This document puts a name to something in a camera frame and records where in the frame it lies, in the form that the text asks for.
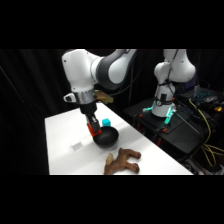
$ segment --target black curtain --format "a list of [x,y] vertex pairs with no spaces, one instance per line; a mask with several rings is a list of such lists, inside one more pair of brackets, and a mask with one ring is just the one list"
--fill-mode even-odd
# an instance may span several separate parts
[[76,108],[63,101],[65,50],[0,50],[0,173],[48,174],[44,119]]
[[[70,92],[61,63],[66,50],[0,49],[1,173],[48,174],[44,119],[76,108],[63,101],[63,96]],[[87,50],[106,56],[115,49]],[[188,56],[197,67],[198,76],[208,81],[211,89],[224,91],[223,49],[188,49]],[[157,87],[154,69],[163,60],[163,49],[139,49],[133,78],[147,63],[132,88],[116,96],[109,107],[124,116],[123,109],[153,97]],[[130,84],[131,75],[129,71],[123,88]],[[217,145],[224,145],[222,136]]]

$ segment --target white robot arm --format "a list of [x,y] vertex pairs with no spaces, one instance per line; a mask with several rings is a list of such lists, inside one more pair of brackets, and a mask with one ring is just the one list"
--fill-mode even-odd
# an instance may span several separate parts
[[168,117],[170,108],[175,107],[172,102],[175,87],[171,82],[186,83],[196,71],[188,60],[186,49],[164,49],[164,57],[165,62],[155,68],[158,87],[152,113],[158,117]]
[[63,66],[72,91],[64,100],[79,104],[95,133],[100,126],[94,115],[97,110],[94,85],[99,83],[108,90],[121,87],[136,52],[137,49],[118,49],[107,57],[99,57],[85,49],[77,49],[63,55]]

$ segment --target brown toy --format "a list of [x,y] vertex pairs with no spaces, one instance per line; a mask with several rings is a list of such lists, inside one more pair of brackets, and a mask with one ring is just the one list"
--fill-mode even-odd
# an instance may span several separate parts
[[104,175],[113,175],[116,171],[121,171],[125,169],[129,169],[135,173],[139,173],[140,169],[138,164],[128,163],[127,160],[129,157],[140,159],[141,156],[142,155],[139,152],[135,152],[131,149],[120,148],[118,157],[116,160],[114,160],[113,154],[110,153],[106,160]]

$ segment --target teal object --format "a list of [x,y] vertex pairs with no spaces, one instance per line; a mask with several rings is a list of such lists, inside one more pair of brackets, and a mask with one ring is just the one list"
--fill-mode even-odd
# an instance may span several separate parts
[[165,124],[170,123],[170,119],[171,119],[172,116],[173,116],[173,111],[171,110],[171,107],[170,107],[169,110],[168,110],[168,113],[167,113],[167,118],[165,120]]
[[111,122],[109,119],[103,120],[103,127],[111,127]]

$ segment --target white table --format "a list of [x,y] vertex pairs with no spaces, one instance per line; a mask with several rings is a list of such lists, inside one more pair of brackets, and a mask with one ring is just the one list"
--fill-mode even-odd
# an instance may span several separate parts
[[[99,148],[93,142],[86,118],[79,109],[47,118],[45,126],[51,175],[102,175],[108,154],[113,153],[116,158],[121,147],[142,154],[140,160],[129,159],[130,163],[139,164],[141,175],[192,175],[104,104],[98,103],[97,107],[96,117],[101,125],[103,119],[109,118],[111,125],[118,130],[118,144],[106,150]],[[129,170],[116,173],[133,174]]]

